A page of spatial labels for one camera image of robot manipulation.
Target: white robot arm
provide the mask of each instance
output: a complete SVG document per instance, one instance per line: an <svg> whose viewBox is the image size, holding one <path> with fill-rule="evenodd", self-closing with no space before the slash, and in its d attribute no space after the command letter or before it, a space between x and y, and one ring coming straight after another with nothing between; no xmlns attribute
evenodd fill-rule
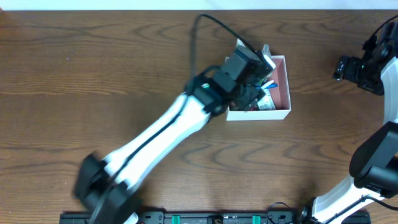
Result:
<svg viewBox="0 0 398 224"><path fill-rule="evenodd" d="M394 155L398 150L398 58L394 50L396 40L393 38L394 32L397 32L393 27L397 27L397 24L391 23L386 27L378 44L370 43L376 41L376 36L372 36L364 46L366 53L362 61L342 56L334 74L338 80L344 78L358 83L360 88L375 94L384 91L384 126L354 153L350 175L330 192L311 202L312 206L308 207L311 211L306 212L307 215L311 214L312 222L340 224L346 217L373 202L366 197L380 201L397 193L394 182L398 181L398 172L393 168L397 164ZM353 62L360 62L358 67L363 71L350 71ZM341 65L345 65L346 70L343 71ZM373 80L373 74L379 74L376 77L379 82Z"/></svg>
<svg viewBox="0 0 398 224"><path fill-rule="evenodd" d="M261 51L239 45L211 78L197 75L167 112L137 138L103 160L83 161L74 194L92 213L89 224L136 224L135 192L148 173L181 141L224 113L230 102L243 105L261 94L256 88L275 69Z"/></svg>

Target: open box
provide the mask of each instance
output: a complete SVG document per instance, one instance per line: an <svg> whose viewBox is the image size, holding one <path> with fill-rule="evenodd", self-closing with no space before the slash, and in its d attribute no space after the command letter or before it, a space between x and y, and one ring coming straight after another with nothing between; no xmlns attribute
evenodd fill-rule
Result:
<svg viewBox="0 0 398 224"><path fill-rule="evenodd" d="M226 110L227 121L253 121L253 120L278 120L285 119L292 110L290 105L289 83L287 81L285 56L271 56L276 68L272 71L269 80L273 80L278 87L271 88L272 100L276 110L267 111L230 111Z"/></svg>

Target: wooden table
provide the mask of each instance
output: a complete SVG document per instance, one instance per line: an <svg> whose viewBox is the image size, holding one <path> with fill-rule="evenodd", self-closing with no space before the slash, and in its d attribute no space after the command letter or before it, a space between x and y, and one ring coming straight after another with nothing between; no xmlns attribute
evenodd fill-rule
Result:
<svg viewBox="0 0 398 224"><path fill-rule="evenodd" d="M196 11L4 12L0 20L0 222L57 223L82 210L71 191L81 160L121 147L183 91ZM348 174L355 149L382 126L383 97L331 79L341 55L393 11L210 12L260 48L285 55L292 112L226 122L178 145L145 180L146 205L176 210L299 206ZM201 23L198 68L235 39ZM398 199L388 201L397 206ZM374 223L398 214L376 204Z"/></svg>

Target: black cable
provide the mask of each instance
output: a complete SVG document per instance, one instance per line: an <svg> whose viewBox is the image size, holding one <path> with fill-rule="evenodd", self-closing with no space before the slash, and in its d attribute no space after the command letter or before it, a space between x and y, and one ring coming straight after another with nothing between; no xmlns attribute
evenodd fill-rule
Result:
<svg viewBox="0 0 398 224"><path fill-rule="evenodd" d="M236 38L238 38L239 40L242 41L242 43L245 44L246 47L248 47L249 50L251 50L253 53L255 53L257 56L258 54L256 53L256 50L254 49L254 47L245 39L243 39L239 34L235 33L235 31L233 31L231 28L229 28L227 25L225 25L224 23L222 23L221 21L219 21L218 19L214 18L211 15L208 14L200 14L198 15L195 20L193 21L193 25L191 28L191 42L190 42L190 61L191 61L191 76L195 76L196 75L196 64L195 62L197 61L196 56L197 56L197 51L196 51L196 40L197 40L197 30L198 30L198 25L200 22L200 19L202 17L208 18L210 20L212 20L213 22L217 23L218 25L220 25L222 28L226 29L229 33L231 33L232 35L234 35ZM264 57L260 57L260 59L266 63L265 58Z"/></svg>
<svg viewBox="0 0 398 224"><path fill-rule="evenodd" d="M99 200L97 202L97 206L94 208L94 211L91 214L90 219L88 220L88 224L95 224L95 220L96 220L98 214L100 213L100 211L102 210L102 206L104 205L106 199L108 198L108 196L112 190L113 190L113 186L110 186L102 193L101 197L99 198Z"/></svg>
<svg viewBox="0 0 398 224"><path fill-rule="evenodd" d="M204 69L203 72L199 73L199 76L206 75L207 73L211 72L212 70L216 70L216 69L219 69L219 68L220 68L219 65L210 65L209 67Z"/></svg>
<svg viewBox="0 0 398 224"><path fill-rule="evenodd" d="M342 216L344 213L350 211L352 208L354 208L355 206L359 205L360 203L365 202L367 199L372 200L372 201L378 203L379 205L381 205L381 206L383 206L383 207L385 207L385 208L388 208L388 209L390 209L390 210L393 210L393 211L397 211L397 212L398 212L398 207L394 207L394 206L388 205L388 204L386 204L386 203L384 203L384 202L382 202L382 201L380 201L380 200L378 200L378 199L376 199L376 198L374 198L374 197L362 196L359 200L357 200L356 202L352 203L350 206L346 207L343 211L337 213L337 214L336 214L335 216L333 216L331 219L329 219L328 221L326 221L325 224L331 223L333 220L335 220L336 218Z"/></svg>
<svg viewBox="0 0 398 224"><path fill-rule="evenodd" d="M272 205L270 205L269 207L268 207L268 209L267 209L267 211L266 211L266 217L267 217L267 219L272 223L272 224L276 224L274 221L272 221L272 217L270 217L269 215L268 215L268 211L270 210L270 209L272 209L273 208L273 206L275 206L275 205L285 205L287 208L290 208L286 203L284 203L284 202L275 202L275 203L273 203ZM290 221L290 222L286 222L286 224L292 224L294 222L294 220L293 220L293 218L292 218L292 221Z"/></svg>
<svg viewBox="0 0 398 224"><path fill-rule="evenodd" d="M388 19L386 22L384 22L383 24L381 24L381 26L379 26L379 28L377 28L377 29L373 32L373 34L371 35L371 37L374 36L374 35L376 35L377 32L379 32L379 30L381 30L381 29L384 27L384 25L386 25L387 23L389 23L390 21L392 21L392 20L394 20L394 19L396 19L396 18L398 18L398 15L395 15L395 16L391 17L391 18Z"/></svg>

